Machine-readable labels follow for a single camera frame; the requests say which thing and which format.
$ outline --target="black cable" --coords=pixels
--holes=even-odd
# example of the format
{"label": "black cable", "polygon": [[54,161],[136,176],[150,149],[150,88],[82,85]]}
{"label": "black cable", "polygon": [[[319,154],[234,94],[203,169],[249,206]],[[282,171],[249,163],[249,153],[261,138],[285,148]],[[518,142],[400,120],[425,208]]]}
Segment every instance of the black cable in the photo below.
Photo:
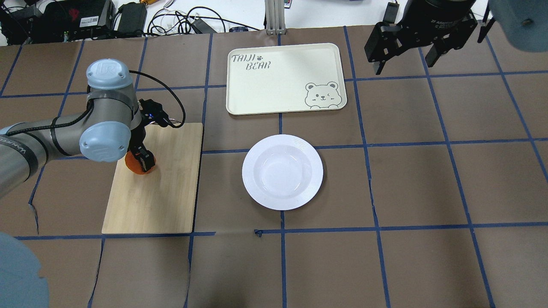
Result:
{"label": "black cable", "polygon": [[112,29],[114,29],[114,27],[116,26],[116,19],[120,16],[120,11],[118,11],[115,15],[114,15],[114,18],[112,19]]}
{"label": "black cable", "polygon": [[[199,16],[199,18],[219,20],[217,17]],[[252,29],[252,30],[260,31],[260,29],[257,29],[257,28],[254,28],[254,27],[251,27],[251,26],[248,26],[248,25],[240,24],[239,22],[230,21],[230,20],[228,20],[228,19],[223,19],[223,20],[226,21],[226,22],[228,22],[228,23],[230,23],[230,24],[235,24],[235,25],[238,25],[238,26],[243,26],[243,27],[250,28],[250,29]]]}
{"label": "black cable", "polygon": [[215,12],[214,10],[212,10],[210,8],[207,8],[207,7],[193,7],[189,10],[188,13],[186,13],[186,18],[188,19],[189,16],[190,16],[190,13],[193,10],[196,10],[196,9],[206,9],[206,10],[209,10],[209,11],[213,12],[213,14],[217,15],[219,17],[219,20],[222,22],[222,31],[226,32],[225,20],[221,17],[221,15],[219,15],[219,13]]}
{"label": "black cable", "polygon": [[11,9],[16,9],[16,8],[24,9],[25,7],[19,7],[19,6],[17,6],[17,7],[9,7],[9,8],[5,8],[5,9],[6,9],[6,10],[11,10]]}
{"label": "black cable", "polygon": [[94,108],[93,99],[90,99],[90,100],[88,100],[88,104],[85,108],[85,111],[81,115],[79,115],[76,119],[74,119],[74,120],[72,120],[68,123],[55,124],[55,125],[46,125],[46,126],[37,126],[37,127],[28,127],[28,128],[24,128],[24,129],[14,130],[13,132],[8,132],[8,133],[6,133],[6,136],[10,137],[10,136],[17,135],[17,134],[34,132],[34,131],[37,131],[37,130],[58,129],[58,128],[63,128],[63,127],[69,127],[69,126],[72,126],[72,125],[78,123],[81,119],[83,119],[85,116],[90,114],[93,111],[93,108]]}
{"label": "black cable", "polygon": [[[178,12],[178,11],[175,11],[175,14],[174,13],[165,13],[165,14],[160,14],[158,15],[157,13],[161,12],[162,10],[156,12],[156,14],[154,14],[154,16],[152,17],[152,19],[150,20],[149,22],[149,25],[147,27],[147,32],[152,32],[154,29],[158,28],[158,29],[161,29],[162,32],[164,35],[168,35],[167,33],[173,29],[175,29],[176,27],[179,28],[179,26],[181,25],[182,22],[185,23],[185,31],[184,32],[178,32],[177,34],[189,34],[190,33],[190,22],[189,20],[187,19],[186,16],[184,16],[182,13]],[[164,16],[178,16],[178,19],[179,19],[179,22],[175,23],[175,25],[173,25],[173,27],[171,27],[170,29],[166,30],[164,27],[162,26],[158,26],[156,24],[154,24],[154,20],[156,20],[157,18],[159,17],[164,17]]]}
{"label": "black cable", "polygon": [[158,78],[156,77],[152,77],[150,76],[149,74],[145,74],[143,72],[139,72],[139,71],[132,71],[132,70],[129,70],[130,73],[132,74],[137,74],[137,75],[141,75],[141,76],[144,76],[146,78],[149,78],[151,80],[154,80],[156,81],[157,83],[161,84],[164,88],[167,89],[167,91],[169,91],[171,93],[171,95],[173,96],[173,98],[175,98],[175,100],[177,101],[177,103],[179,103],[179,106],[181,107],[181,111],[182,111],[182,120],[181,120],[181,123],[178,125],[178,126],[175,126],[173,125],[170,121],[168,121],[168,125],[173,127],[173,128],[180,128],[182,127],[182,125],[185,123],[185,120],[186,120],[186,111],[185,111],[185,108],[183,107],[182,103],[181,103],[181,100],[177,97],[177,95],[173,92],[173,90],[171,90],[171,88],[163,83],[161,80],[159,80]]}
{"label": "black cable", "polygon": [[[157,18],[160,18],[160,17],[163,17],[163,16],[176,16],[176,14],[174,13],[165,13],[165,14],[160,14],[160,15],[154,15],[154,17],[151,19],[151,21],[149,22],[149,25],[147,27],[147,31],[148,32],[152,32],[154,29],[161,29],[163,31],[163,33],[167,33],[171,30],[173,30],[175,27],[178,26],[178,23],[176,23],[174,26],[172,26],[170,29],[166,30],[165,28],[161,27],[161,26],[158,26],[158,25],[155,25],[154,24],[154,20],[157,19]],[[214,20],[220,20],[219,18],[217,17],[208,17],[208,16],[188,16],[189,18],[193,18],[195,19],[196,17],[198,18],[202,18],[202,19],[214,19]],[[249,29],[252,29],[252,30],[257,30],[257,31],[260,31],[260,29],[257,29],[255,27],[251,27],[251,26],[248,26],[248,25],[245,25],[245,24],[241,24],[240,22],[235,22],[235,21],[232,21],[232,20],[228,20],[228,19],[222,19],[223,21],[226,21],[228,23],[231,23],[231,24],[235,24],[235,25],[238,25],[238,26],[243,26],[243,27],[247,27]],[[187,33],[186,31],[183,32],[183,33],[176,33],[176,34],[189,34]]]}
{"label": "black cable", "polygon": [[135,35],[148,35],[148,36],[170,36],[170,35],[179,35],[180,33],[171,33],[171,34],[164,34],[160,35],[157,33],[151,33],[151,32],[144,32],[143,30],[135,30],[134,32],[119,32],[117,30],[105,30],[106,38],[130,38],[134,37]]}
{"label": "black cable", "polygon": [[23,33],[27,36],[27,39],[30,38],[30,34],[25,30],[25,28],[22,26],[22,24],[19,22],[19,20],[15,19],[15,17],[13,17],[13,14],[8,10],[8,8],[5,6],[4,3],[2,3],[2,8],[4,8],[5,12],[15,21],[15,23],[17,23],[17,25],[19,25],[19,27],[21,28],[21,30],[23,30]]}

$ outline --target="black electronic device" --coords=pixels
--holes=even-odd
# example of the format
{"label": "black electronic device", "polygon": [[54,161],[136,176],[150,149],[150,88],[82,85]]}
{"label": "black electronic device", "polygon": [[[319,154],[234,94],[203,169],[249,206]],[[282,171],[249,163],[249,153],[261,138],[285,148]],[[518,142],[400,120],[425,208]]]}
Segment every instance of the black electronic device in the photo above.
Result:
{"label": "black electronic device", "polygon": [[146,7],[144,3],[130,2],[120,7],[118,12],[121,14],[118,23],[118,32],[124,34],[124,37],[140,37],[143,33],[143,27],[146,20]]}
{"label": "black electronic device", "polygon": [[111,0],[67,0],[49,3],[35,32],[36,43],[66,42],[106,35],[112,30]]}
{"label": "black electronic device", "polygon": [[23,44],[29,37],[32,37],[35,24],[40,16],[42,13],[35,5],[10,13],[0,9],[2,34],[6,37],[8,45]]}
{"label": "black electronic device", "polygon": [[203,33],[217,33],[213,28],[211,28],[203,19],[197,18],[193,23],[190,24],[194,32],[197,34]]}

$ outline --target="tray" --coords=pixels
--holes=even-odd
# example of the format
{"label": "tray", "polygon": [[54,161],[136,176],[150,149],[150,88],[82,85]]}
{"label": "tray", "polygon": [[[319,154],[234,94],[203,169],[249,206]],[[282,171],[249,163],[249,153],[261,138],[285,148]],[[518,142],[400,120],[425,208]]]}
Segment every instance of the tray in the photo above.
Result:
{"label": "tray", "polygon": [[337,110],[346,105],[343,66],[335,44],[234,49],[228,63],[230,114]]}

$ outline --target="barcode label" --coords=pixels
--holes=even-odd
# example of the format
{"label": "barcode label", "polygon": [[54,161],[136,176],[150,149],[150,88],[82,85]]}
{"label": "barcode label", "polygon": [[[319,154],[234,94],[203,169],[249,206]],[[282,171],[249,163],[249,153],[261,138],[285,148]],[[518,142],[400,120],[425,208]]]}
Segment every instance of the barcode label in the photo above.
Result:
{"label": "barcode label", "polygon": [[81,27],[96,26],[98,22],[99,22],[99,16],[82,18],[82,19],[80,19],[80,28]]}

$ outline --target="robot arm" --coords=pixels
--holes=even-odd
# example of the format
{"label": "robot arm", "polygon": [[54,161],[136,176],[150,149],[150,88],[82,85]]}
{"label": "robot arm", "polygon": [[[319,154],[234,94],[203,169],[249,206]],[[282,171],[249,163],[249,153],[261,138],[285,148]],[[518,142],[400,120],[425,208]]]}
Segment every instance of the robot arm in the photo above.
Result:
{"label": "robot arm", "polygon": [[[472,13],[476,0],[408,0],[402,20],[395,24],[390,14],[397,4],[389,4],[382,22],[373,28],[364,47],[367,60],[374,63],[379,75],[385,63],[405,51],[432,45],[425,57],[432,67],[440,56],[451,49],[461,49],[477,26]],[[548,1],[489,0],[478,43],[485,37],[495,18],[500,22],[508,41],[529,52],[548,50]],[[493,18],[487,23],[490,11]]]}
{"label": "robot arm", "polygon": [[[83,114],[19,123],[0,130],[0,197],[46,163],[64,156],[82,153],[94,161],[114,162],[130,151],[143,171],[154,166],[152,153],[142,145],[144,126],[152,121],[164,127],[167,123],[150,116],[158,110],[140,111],[126,65],[112,59],[99,60],[88,67],[86,74],[90,93]],[[143,105],[150,109],[151,103],[163,112],[158,103],[147,101]]]}

